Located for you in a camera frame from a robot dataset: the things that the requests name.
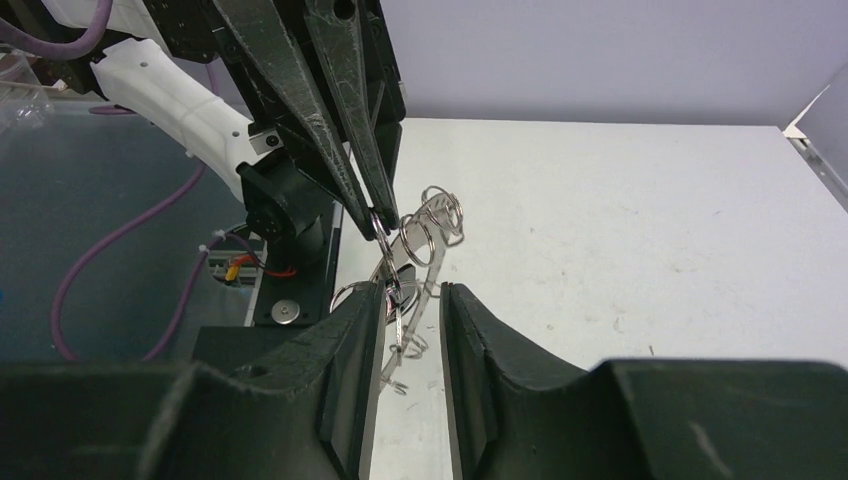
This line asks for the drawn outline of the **silver perforated ring disc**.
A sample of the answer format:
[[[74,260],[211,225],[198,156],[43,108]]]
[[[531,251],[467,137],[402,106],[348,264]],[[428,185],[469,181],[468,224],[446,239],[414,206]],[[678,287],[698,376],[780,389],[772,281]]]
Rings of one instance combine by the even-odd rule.
[[[428,303],[439,297],[438,276],[449,249],[465,240],[459,198],[441,186],[421,193],[419,208],[400,219],[394,238],[378,240],[383,258],[371,277],[386,289],[387,359],[380,388],[405,395],[408,387],[393,374],[405,360],[418,360],[429,344],[416,330]]]

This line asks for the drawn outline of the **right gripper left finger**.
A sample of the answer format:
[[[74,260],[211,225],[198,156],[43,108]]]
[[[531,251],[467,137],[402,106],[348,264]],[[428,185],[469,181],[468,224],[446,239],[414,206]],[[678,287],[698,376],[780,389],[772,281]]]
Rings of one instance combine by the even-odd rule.
[[[224,374],[200,362],[1,370],[5,479],[365,479],[386,300],[331,314]]]

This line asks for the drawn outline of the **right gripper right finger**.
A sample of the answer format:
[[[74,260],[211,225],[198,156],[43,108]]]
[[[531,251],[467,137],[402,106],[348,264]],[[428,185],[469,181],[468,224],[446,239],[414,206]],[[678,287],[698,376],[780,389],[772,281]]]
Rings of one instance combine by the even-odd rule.
[[[444,283],[457,479],[843,479],[847,373],[825,362],[609,359],[583,370]]]

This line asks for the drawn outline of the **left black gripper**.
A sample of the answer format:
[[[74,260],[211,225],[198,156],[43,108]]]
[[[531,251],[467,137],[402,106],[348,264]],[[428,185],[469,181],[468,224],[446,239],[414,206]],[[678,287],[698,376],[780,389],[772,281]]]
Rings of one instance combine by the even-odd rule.
[[[247,199],[340,199],[363,237],[396,229],[406,109],[377,1],[150,1],[176,58],[220,59],[250,119],[221,162]]]

